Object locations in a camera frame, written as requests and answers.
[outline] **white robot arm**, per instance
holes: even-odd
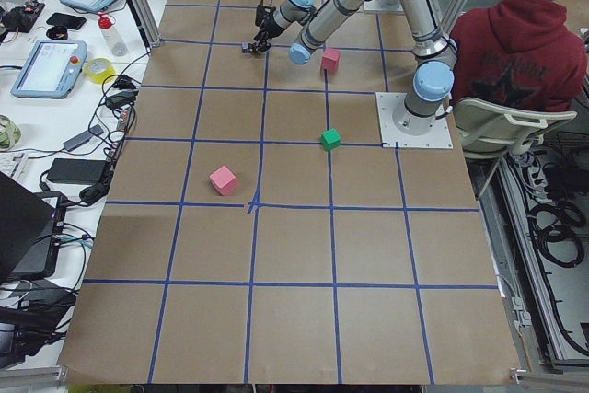
[[[289,56],[296,64],[306,64],[311,54],[322,47],[327,38],[366,1],[370,0],[328,0],[315,10],[313,0],[287,0],[280,8],[267,11],[269,14],[263,20],[258,15],[258,43],[244,46],[243,51],[266,51],[270,47],[269,39],[297,21],[304,26],[291,46]],[[413,90],[407,94],[404,106],[395,110],[393,120],[401,131],[421,135],[428,132],[440,103],[452,88],[456,48],[437,23],[430,0],[400,0],[400,3],[415,40],[413,53],[418,68]]]

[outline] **white mounting plate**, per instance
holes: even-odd
[[[399,16],[405,14],[399,1],[390,2],[390,0],[371,0],[364,2],[364,12],[368,14],[396,14]]]
[[[452,149],[452,139],[445,119],[436,120],[430,131],[425,135],[409,135],[402,132],[393,122],[393,110],[405,99],[407,94],[402,92],[377,92],[376,105],[380,122],[380,137],[383,147],[398,147],[401,149]]]

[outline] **person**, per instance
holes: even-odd
[[[462,15],[451,32],[454,102],[474,97],[521,110],[568,110],[582,91],[587,57],[566,18],[554,0],[502,0]]]

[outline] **keyboard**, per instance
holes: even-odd
[[[28,158],[26,152],[0,152],[0,172],[18,181]]]

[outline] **beige chair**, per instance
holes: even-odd
[[[515,110],[479,98],[463,98],[454,107],[454,118],[464,157],[493,159],[491,169],[477,195],[489,186],[506,154],[524,154],[533,144],[542,144],[543,135],[577,116],[565,112]]]

